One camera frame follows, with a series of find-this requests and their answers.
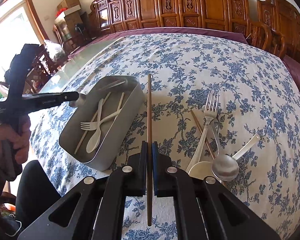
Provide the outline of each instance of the black pants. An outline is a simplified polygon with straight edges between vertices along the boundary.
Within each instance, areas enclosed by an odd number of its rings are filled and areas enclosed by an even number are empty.
[[[49,181],[38,160],[24,168],[16,199],[16,220],[28,227],[58,199],[60,194]]]

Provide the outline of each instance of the blue floral pattern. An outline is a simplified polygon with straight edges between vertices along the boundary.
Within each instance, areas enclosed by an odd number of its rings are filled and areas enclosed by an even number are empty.
[[[281,236],[300,223],[300,93],[282,61],[235,41],[192,34],[147,34],[120,38],[90,60],[65,91],[88,93],[107,75],[139,78],[146,93],[152,75],[153,140],[173,165],[186,169],[200,139],[190,110],[203,125],[209,90],[220,93],[214,124],[222,150],[235,154],[255,133],[261,140],[238,160],[229,190]],[[85,176],[101,178],[125,165],[146,139],[146,103],[132,123],[108,171],[93,170],[58,144],[73,114],[67,104],[48,109],[32,133],[34,151],[64,195]],[[214,150],[211,131],[207,135]],[[211,161],[205,148],[202,160]],[[177,239],[173,201],[154,199],[153,225],[146,225],[146,198],[127,197],[122,238]]]

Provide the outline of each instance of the red object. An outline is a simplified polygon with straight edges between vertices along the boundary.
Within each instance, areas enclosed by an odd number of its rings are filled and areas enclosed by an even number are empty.
[[[62,8],[60,9],[57,14],[56,14],[56,17],[58,17],[62,12],[64,12],[65,10],[67,10],[68,8]]]

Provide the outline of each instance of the metal bolt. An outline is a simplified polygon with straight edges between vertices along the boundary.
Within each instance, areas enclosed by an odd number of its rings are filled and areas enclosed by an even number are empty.
[[[85,184],[91,184],[91,183],[94,182],[94,178],[93,177],[86,177],[86,178],[84,178],[83,182]]]
[[[131,166],[124,166],[124,167],[122,168],[122,171],[123,171],[123,172],[126,172],[126,173],[131,172],[131,171],[132,171],[132,167],[131,167]]]
[[[207,177],[206,178],[206,183],[208,184],[215,184],[216,179],[214,177]]]
[[[171,167],[167,168],[167,172],[169,172],[169,173],[176,173],[177,172],[177,168],[171,166]]]

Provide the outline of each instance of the gray container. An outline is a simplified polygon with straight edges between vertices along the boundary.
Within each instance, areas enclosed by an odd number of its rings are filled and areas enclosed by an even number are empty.
[[[126,79],[127,82],[117,87],[99,90],[120,79]],[[121,94],[124,92],[121,112],[115,121],[112,119],[101,124],[101,138],[96,150],[91,153],[86,151],[87,143],[95,133],[95,131],[88,131],[77,153],[74,154],[84,133],[84,130],[80,129],[80,123],[91,121],[98,109],[99,100],[105,98],[109,92],[111,92],[111,95],[102,107],[101,119],[117,111]],[[108,169],[119,153],[121,144],[144,101],[145,95],[138,78],[133,76],[106,76],[100,79],[87,95],[84,105],[77,108],[64,127],[59,138],[60,146],[76,160],[93,169],[98,171]]]

